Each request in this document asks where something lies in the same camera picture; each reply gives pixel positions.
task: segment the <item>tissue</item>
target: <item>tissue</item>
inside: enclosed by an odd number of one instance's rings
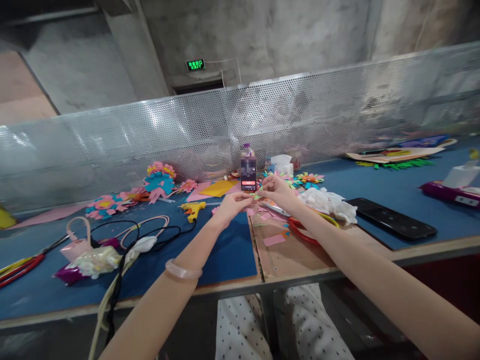
[[[294,173],[294,165],[290,163],[292,159],[289,155],[277,155],[271,157],[272,165],[275,165],[275,170],[278,171],[280,174],[288,174],[292,175]]]
[[[346,225],[357,223],[355,218],[357,207],[342,201],[345,200],[344,197],[328,192],[324,187],[320,190],[311,187],[298,195],[298,198],[308,207],[321,213],[335,214],[337,219],[345,220]]]

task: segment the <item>polka dot pants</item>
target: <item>polka dot pants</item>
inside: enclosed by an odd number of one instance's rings
[[[280,321],[278,331],[287,332],[291,339],[290,359],[353,359],[325,312],[318,284],[283,290],[282,301],[284,321]],[[258,295],[220,300],[217,309],[216,359],[273,358],[262,329]]]

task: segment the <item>bracelet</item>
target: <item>bracelet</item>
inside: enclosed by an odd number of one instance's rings
[[[198,279],[202,276],[204,271],[200,270],[187,270],[174,264],[174,259],[170,259],[165,264],[165,270],[167,270],[173,276],[180,279]]]

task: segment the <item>red-handled scissors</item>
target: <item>red-handled scissors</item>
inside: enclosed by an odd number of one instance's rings
[[[317,240],[315,240],[314,238],[311,238],[310,236],[305,235],[303,232],[301,232],[299,230],[299,228],[305,229],[305,227],[302,225],[302,223],[300,221],[298,221],[296,218],[291,216],[288,212],[286,212],[285,210],[281,209],[278,206],[273,206],[273,205],[270,205],[270,204],[267,204],[267,203],[264,203],[264,202],[261,202],[260,204],[269,208],[270,210],[273,210],[273,211],[287,217],[286,221],[287,221],[288,225],[290,226],[291,231],[295,235],[297,235],[300,239],[302,239],[303,241],[306,241],[307,243],[319,245],[319,242]],[[336,226],[337,228],[340,227],[339,224],[335,220],[333,220],[330,216],[325,215],[324,213],[318,212],[314,209],[312,209],[312,211],[316,212],[322,218],[327,220],[330,224]]]
[[[50,250],[63,243],[69,238],[68,235],[63,236],[62,238],[55,241],[49,247],[44,248],[37,255],[23,258],[10,264],[3,269],[0,269],[0,288],[7,286],[8,284],[14,282],[15,280],[21,278],[26,273],[30,272],[36,268],[42,261],[45,259],[45,254]]]

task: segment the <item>blue tabletop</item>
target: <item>blue tabletop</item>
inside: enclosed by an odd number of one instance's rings
[[[430,156],[435,165],[402,170],[358,166],[354,160],[339,159],[305,166],[302,171],[325,175],[319,184],[345,199],[365,198],[417,219],[437,229],[435,236],[411,244],[357,217],[358,225],[392,250],[480,235],[480,211],[429,197],[419,186],[443,180],[454,166],[469,160],[468,149],[480,148],[478,140],[464,141]],[[480,176],[472,184],[480,186]]]
[[[157,201],[138,204],[124,213],[115,215],[110,220],[134,220],[140,222],[157,215],[170,216],[169,225],[180,226],[183,230],[190,229],[192,224],[187,221],[178,206],[184,195],[172,197],[175,203]],[[207,202],[218,202],[219,198],[207,199]],[[130,270],[125,274],[120,299],[142,296],[165,269],[165,262],[175,258],[199,232],[202,226],[212,216],[207,207],[198,215],[198,225],[195,230],[181,235],[168,244],[160,252],[141,255]],[[2,231],[0,239],[0,269],[12,262],[32,256],[66,233],[68,221],[75,216],[84,215],[81,210],[62,220],[28,226],[24,228]],[[91,220],[92,227],[106,221]],[[162,227],[163,220],[152,220],[140,227],[140,233],[145,234]],[[92,236],[96,240],[111,238],[131,227],[132,224],[113,223],[95,230]],[[72,230],[80,238],[85,236],[85,226],[82,221],[74,222]],[[176,234],[177,230],[167,229],[158,241],[164,241]],[[135,238],[135,232],[125,241],[129,244]],[[68,261],[60,254],[59,246],[46,255],[46,259],[33,271],[0,289],[0,320],[45,314],[49,312],[78,308],[87,305],[97,305],[102,300],[106,289],[115,274],[103,274],[97,280],[83,279],[71,287],[65,286],[61,280],[52,278],[52,274],[65,266]],[[230,226],[224,230],[216,242],[208,261],[203,268],[199,285],[215,284],[224,281],[246,278],[257,275],[257,267],[253,252],[252,239],[247,214],[238,214]]]

